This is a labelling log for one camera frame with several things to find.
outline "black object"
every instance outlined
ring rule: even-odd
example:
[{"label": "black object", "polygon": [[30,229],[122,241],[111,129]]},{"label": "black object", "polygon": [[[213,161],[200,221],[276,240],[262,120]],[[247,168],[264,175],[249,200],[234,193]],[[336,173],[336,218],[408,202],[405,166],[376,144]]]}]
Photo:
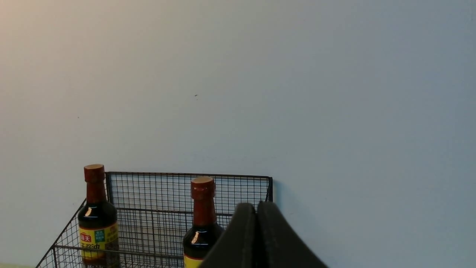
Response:
[{"label": "black object", "polygon": [[199,268],[327,268],[289,226],[276,204],[239,204]]},{"label": "black object", "polygon": [[200,268],[253,268],[256,215],[251,204],[237,205],[225,233]]},{"label": "black object", "polygon": [[258,221],[267,266],[262,268],[327,268],[294,232],[276,204],[260,202]]},{"label": "black object", "polygon": [[[108,201],[117,209],[121,267],[182,268],[182,238],[192,226],[190,181],[210,176],[216,182],[217,222],[226,227],[238,203],[273,201],[266,176],[106,172]],[[80,268],[78,208],[37,267]]]}]

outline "red logo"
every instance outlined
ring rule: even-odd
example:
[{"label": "red logo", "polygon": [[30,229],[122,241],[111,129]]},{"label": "red logo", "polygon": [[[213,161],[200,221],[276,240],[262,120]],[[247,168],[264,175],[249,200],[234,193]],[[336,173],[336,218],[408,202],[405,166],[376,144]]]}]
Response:
[{"label": "red logo", "polygon": [[81,241],[91,242],[91,236],[86,233],[81,233]]}]

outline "black wire basket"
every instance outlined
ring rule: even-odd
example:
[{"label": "black wire basket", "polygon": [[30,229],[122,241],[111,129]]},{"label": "black wire basket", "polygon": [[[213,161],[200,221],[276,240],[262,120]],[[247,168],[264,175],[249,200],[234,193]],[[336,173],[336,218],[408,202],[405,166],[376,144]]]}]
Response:
[{"label": "black wire basket", "polygon": [[[273,181],[267,176],[106,172],[107,199],[118,211],[122,268],[182,268],[182,238],[192,226],[190,181],[215,179],[217,222],[226,227],[238,203],[258,206],[273,201]],[[37,268],[80,268],[78,208]]]}]

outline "bottle neck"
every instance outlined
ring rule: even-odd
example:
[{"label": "bottle neck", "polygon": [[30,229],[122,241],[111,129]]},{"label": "bottle neck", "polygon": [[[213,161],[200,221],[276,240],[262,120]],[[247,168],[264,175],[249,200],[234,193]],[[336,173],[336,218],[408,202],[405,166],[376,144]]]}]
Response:
[{"label": "bottle neck", "polygon": [[217,222],[213,198],[193,201],[193,225],[208,226]]},{"label": "bottle neck", "polygon": [[86,183],[86,202],[87,203],[100,203],[106,201],[106,189],[104,183]]}]

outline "bottle label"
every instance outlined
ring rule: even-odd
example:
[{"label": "bottle label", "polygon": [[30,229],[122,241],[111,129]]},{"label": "bottle label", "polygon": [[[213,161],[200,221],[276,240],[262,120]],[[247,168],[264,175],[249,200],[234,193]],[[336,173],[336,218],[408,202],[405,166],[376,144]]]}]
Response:
[{"label": "bottle label", "polygon": [[117,253],[87,250],[87,248],[119,250],[118,233],[117,223],[102,229],[85,229],[79,227],[79,241],[81,247],[84,248],[84,250],[81,251],[83,259],[94,260],[106,258],[107,263],[112,264],[118,262],[119,256]]},{"label": "bottle label", "polygon": [[203,259],[191,258],[187,255],[183,256],[183,264],[185,268],[198,268]]}]

